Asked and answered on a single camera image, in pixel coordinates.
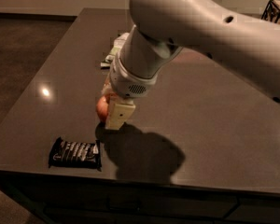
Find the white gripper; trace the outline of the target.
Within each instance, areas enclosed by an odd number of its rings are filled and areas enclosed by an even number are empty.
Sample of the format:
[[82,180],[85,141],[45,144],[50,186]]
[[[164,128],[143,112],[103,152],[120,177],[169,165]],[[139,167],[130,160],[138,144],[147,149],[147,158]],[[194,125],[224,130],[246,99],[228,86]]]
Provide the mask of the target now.
[[157,77],[140,78],[131,74],[123,65],[119,53],[110,65],[109,77],[106,77],[102,95],[111,94],[107,111],[105,127],[108,130],[119,130],[131,117],[135,110],[133,99],[147,95],[150,88],[156,84]]

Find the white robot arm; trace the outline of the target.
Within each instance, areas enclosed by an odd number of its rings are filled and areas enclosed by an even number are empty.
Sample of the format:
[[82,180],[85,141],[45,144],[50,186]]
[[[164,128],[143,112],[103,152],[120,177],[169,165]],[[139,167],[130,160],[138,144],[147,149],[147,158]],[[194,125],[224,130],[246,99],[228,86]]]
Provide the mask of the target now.
[[230,11],[212,0],[130,0],[133,28],[110,65],[105,119],[119,129],[161,68],[183,48],[207,55],[280,104],[280,24]]

